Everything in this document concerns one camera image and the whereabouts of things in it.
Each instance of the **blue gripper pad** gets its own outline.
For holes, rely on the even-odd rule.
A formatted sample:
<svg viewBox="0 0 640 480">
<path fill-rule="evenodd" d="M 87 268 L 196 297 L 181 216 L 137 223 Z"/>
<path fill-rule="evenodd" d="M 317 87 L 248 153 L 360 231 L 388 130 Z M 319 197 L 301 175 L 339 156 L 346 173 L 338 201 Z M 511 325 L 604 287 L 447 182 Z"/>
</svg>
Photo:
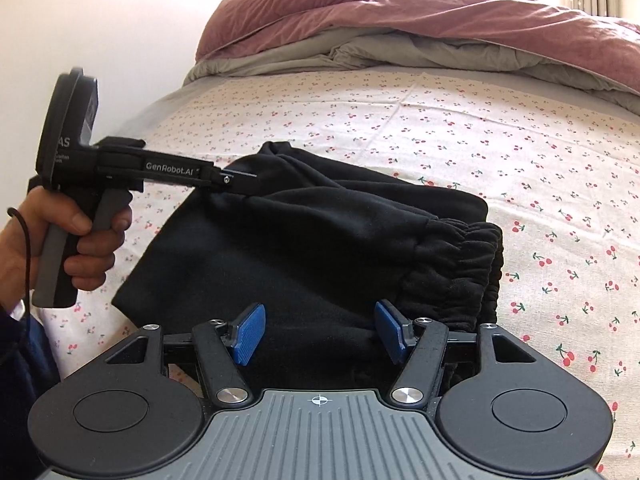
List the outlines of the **blue gripper pad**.
<svg viewBox="0 0 640 480">
<path fill-rule="evenodd" d="M 264 335 L 266 322 L 264 305 L 259 304 L 238 325 L 236 342 L 229 349 L 231 357 L 237 365 L 247 366 Z"/>
<path fill-rule="evenodd" d="M 406 361 L 409 349 L 402 339 L 402 328 L 393 318 L 385 306 L 377 302 L 373 311 L 373 321 L 376 331 L 385 346 L 386 353 L 391 357 L 393 364 L 402 364 Z"/>
</svg>

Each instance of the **pink duvet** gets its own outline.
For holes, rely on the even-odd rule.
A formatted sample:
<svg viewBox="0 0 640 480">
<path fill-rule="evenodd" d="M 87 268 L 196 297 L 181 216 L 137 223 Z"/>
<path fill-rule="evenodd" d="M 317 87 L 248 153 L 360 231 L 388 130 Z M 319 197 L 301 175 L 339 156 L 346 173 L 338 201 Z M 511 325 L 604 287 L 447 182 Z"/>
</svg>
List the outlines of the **pink duvet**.
<svg viewBox="0 0 640 480">
<path fill-rule="evenodd" d="M 431 38 L 474 39 L 548 57 L 640 94 L 640 27 L 531 0 L 370 0 L 306 10 L 235 43 L 209 41 L 197 60 L 250 56 L 331 27 L 387 27 Z"/>
</svg>

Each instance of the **black sweatpants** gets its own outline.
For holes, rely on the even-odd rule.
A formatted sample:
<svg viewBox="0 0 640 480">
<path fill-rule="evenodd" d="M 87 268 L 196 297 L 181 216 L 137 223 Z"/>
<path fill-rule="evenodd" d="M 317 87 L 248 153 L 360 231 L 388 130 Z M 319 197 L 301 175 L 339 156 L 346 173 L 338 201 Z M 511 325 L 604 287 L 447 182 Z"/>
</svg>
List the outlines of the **black sweatpants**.
<svg viewBox="0 0 640 480">
<path fill-rule="evenodd" d="M 190 332 L 259 301 L 267 329 L 243 371 L 252 388 L 384 392 L 398 370 L 373 328 L 376 301 L 452 330 L 496 321 L 502 233 L 477 196 L 288 142 L 229 168 L 258 174 L 259 195 L 185 200 L 114 298 L 138 326 Z"/>
</svg>

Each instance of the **bed sheet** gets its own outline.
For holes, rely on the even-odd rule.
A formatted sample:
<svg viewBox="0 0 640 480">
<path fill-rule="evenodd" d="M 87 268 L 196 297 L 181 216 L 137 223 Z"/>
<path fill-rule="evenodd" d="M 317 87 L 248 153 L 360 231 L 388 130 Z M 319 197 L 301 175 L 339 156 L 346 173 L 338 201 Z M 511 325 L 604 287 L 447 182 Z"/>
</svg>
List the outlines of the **bed sheet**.
<svg viewBox="0 0 640 480">
<path fill-rule="evenodd" d="M 139 133 L 153 150 L 221 165 L 266 140 L 288 140 L 484 198 L 489 220 L 504 231 L 499 322 L 604 397 L 615 423 L 598 470 L 635 479 L 640 120 L 553 85 L 456 73 L 465 78 L 394 69 L 205 81 L 174 109 L 149 116 Z M 531 84 L 564 102 L 522 91 Z M 75 307 L 41 313 L 63 375 L 134 330 L 111 298 L 189 192 L 147 185 L 132 202 L 134 223 L 105 285 Z M 579 445 L 579 436 L 566 443 Z"/>
</svg>

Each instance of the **gray blanket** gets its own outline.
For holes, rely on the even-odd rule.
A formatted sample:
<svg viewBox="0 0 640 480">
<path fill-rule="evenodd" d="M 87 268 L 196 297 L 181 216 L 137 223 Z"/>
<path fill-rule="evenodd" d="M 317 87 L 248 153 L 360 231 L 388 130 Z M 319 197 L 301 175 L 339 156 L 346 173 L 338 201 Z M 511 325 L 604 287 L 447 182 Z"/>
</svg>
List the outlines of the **gray blanket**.
<svg viewBox="0 0 640 480">
<path fill-rule="evenodd" d="M 382 64 L 525 75 L 583 90 L 640 115 L 640 96 L 585 70 L 483 41 L 435 40 L 381 28 L 334 28 L 254 56 L 203 60 L 191 69 L 185 84 L 208 75 L 357 70 Z"/>
</svg>

